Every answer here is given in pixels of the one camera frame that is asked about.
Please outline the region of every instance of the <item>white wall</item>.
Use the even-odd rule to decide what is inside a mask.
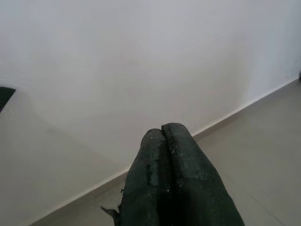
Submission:
[[[299,0],[0,0],[0,225],[124,170],[147,129],[196,132],[297,77]]]

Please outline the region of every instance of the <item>baseboard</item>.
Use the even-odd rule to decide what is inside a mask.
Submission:
[[[209,125],[203,127],[202,129],[192,133],[192,136],[195,140],[200,140],[201,138],[208,136],[209,134],[215,132],[216,130],[220,129],[221,127],[229,124],[231,121],[235,120],[238,116],[245,113],[250,113],[259,107],[262,104],[270,101],[271,98],[277,98],[277,96],[281,95],[282,91],[289,89],[290,86],[294,86],[299,83],[299,79],[295,78],[292,79],[269,92],[264,93],[263,95],[255,98],[254,100],[248,102],[247,104],[243,105],[242,107],[232,111],[231,113],[227,114],[226,116],[210,123]],[[94,197],[103,194],[105,191],[113,188],[119,183],[122,183],[127,175],[130,166],[126,167],[122,171],[112,175],[105,181],[83,191],[82,193],[68,199],[65,202],[62,202],[60,205],[54,207],[53,209],[49,210],[48,212],[42,214],[41,216],[31,219],[27,223],[23,224],[24,226],[44,226],[49,222],[52,222],[55,219],[58,219],[60,216],[63,216],[67,212],[77,208],[84,203],[89,202]]]

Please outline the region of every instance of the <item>dark object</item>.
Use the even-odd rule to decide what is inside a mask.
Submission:
[[[119,214],[104,209],[116,226],[170,226],[171,168],[166,140],[149,130],[126,178]]]
[[[149,130],[126,178],[115,226],[244,226],[223,182],[188,130]]]
[[[174,173],[174,226],[243,226],[222,180],[181,124],[162,126]]]
[[[4,108],[4,106],[9,101],[9,99],[15,91],[15,89],[0,87],[0,112],[2,111],[2,109]]]

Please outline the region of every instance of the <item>tiled floor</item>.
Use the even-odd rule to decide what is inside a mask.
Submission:
[[[198,144],[218,169],[246,226],[301,225],[301,86],[268,97]],[[112,226],[123,184],[49,226]]]

